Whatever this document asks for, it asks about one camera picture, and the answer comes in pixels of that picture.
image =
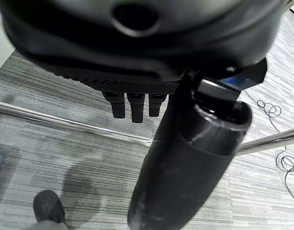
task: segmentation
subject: chrome pipe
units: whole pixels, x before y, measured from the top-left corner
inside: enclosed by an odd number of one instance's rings
[[[136,135],[115,132],[106,128],[91,126],[91,125],[87,125],[87,124],[76,122],[76,121],[70,121],[70,120],[66,120],[56,116],[39,113],[30,109],[21,108],[21,107],[3,103],[3,102],[0,102],[0,113],[50,124],[55,127],[83,131],[83,132],[93,133],[93,134],[108,137],[108,138],[123,140],[127,142],[132,142],[132,143],[138,143],[144,146],[151,146],[153,142],[153,140],[149,138],[143,138]],[[261,138],[261,139],[244,143],[240,145],[237,156],[264,151],[264,150],[271,150],[274,148],[282,147],[285,145],[291,145],[291,144],[294,144],[294,129],[288,130],[279,134],[271,135],[266,138]]]
[[[292,144],[294,144],[294,129],[244,143],[238,149],[237,156],[271,150]]]
[[[70,121],[70,120],[66,120],[56,116],[39,113],[30,109],[21,108],[21,107],[3,103],[3,102],[0,102],[0,113],[50,124],[55,127],[83,131],[83,132],[93,133],[93,134],[108,137],[108,138],[138,143],[144,146],[151,146],[151,143],[152,143],[152,139],[149,139],[149,138],[143,138],[136,135],[120,133],[120,132],[112,131],[106,128],[91,126],[91,125],[87,125],[87,124],[76,122],[76,121]]]

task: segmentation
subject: black cable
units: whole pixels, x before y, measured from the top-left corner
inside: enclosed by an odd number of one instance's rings
[[[248,97],[255,103],[257,104],[257,106],[259,107],[260,110],[262,110],[266,116],[269,118],[271,125],[276,129],[276,131],[278,133],[280,133],[279,129],[274,125],[274,123],[272,122],[272,118],[276,118],[279,117],[282,113],[282,109],[280,106],[277,105],[273,105],[271,103],[265,103],[263,100],[255,100],[253,99],[249,93],[246,92],[246,90],[244,90],[244,92],[248,95]],[[292,198],[294,199],[294,195],[291,192],[290,188],[287,186],[287,182],[286,182],[286,178],[287,175],[289,173],[293,173],[294,172],[294,157],[289,156],[289,155],[285,155],[281,158],[280,160],[280,164],[278,163],[278,159],[279,156],[286,152],[286,146],[284,147],[284,150],[282,150],[277,156],[276,156],[276,166],[277,168],[282,171],[282,172],[286,172],[285,177],[284,177],[284,183],[285,183],[285,187],[287,189],[287,191],[290,193],[290,195],[292,196]]]

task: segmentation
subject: shoe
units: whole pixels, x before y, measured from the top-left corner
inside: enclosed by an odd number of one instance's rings
[[[37,194],[33,201],[33,210],[37,222],[51,220],[66,223],[64,208],[54,191],[44,190]]]

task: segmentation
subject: gray striped carpet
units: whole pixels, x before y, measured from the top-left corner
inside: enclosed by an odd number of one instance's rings
[[[294,128],[294,15],[287,12],[268,54],[263,84],[247,92],[255,99],[282,107],[274,123],[281,131]],[[253,125],[246,140],[275,134],[268,118],[246,94]],[[48,73],[18,53],[0,70],[0,101],[116,131],[153,137],[160,118],[144,123],[112,119],[100,92]],[[226,174],[185,230],[294,230],[294,200],[283,173],[275,166],[273,149],[235,157]],[[0,115],[0,230],[35,223],[32,201],[43,189],[56,191],[66,209],[71,230],[126,230],[132,190],[148,147],[57,129]],[[288,146],[294,155],[294,145]],[[294,173],[288,176],[294,193]]]

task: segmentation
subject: textured grip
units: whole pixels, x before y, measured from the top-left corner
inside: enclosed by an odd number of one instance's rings
[[[146,156],[128,213],[132,230],[179,230],[207,200],[230,164],[250,123],[212,121],[191,109],[180,117],[169,105]]]

